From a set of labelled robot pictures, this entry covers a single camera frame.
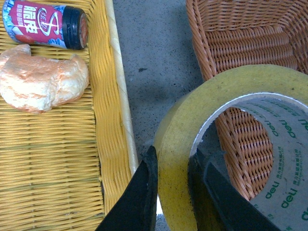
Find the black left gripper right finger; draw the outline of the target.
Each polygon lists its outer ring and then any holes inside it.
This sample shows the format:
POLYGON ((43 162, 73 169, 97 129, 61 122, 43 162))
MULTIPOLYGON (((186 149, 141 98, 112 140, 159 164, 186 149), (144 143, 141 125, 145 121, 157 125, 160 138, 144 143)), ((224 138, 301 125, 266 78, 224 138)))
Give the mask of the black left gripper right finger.
POLYGON ((199 231, 277 231, 199 149, 189 158, 188 187, 199 231))

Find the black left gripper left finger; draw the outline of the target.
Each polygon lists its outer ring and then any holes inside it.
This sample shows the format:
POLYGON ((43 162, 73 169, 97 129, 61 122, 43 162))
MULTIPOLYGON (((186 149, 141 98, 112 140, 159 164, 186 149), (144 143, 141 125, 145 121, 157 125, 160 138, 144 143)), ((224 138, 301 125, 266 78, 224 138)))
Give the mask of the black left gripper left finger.
POLYGON ((150 146, 124 193, 96 228, 97 231, 154 231, 156 224, 158 166, 150 146))

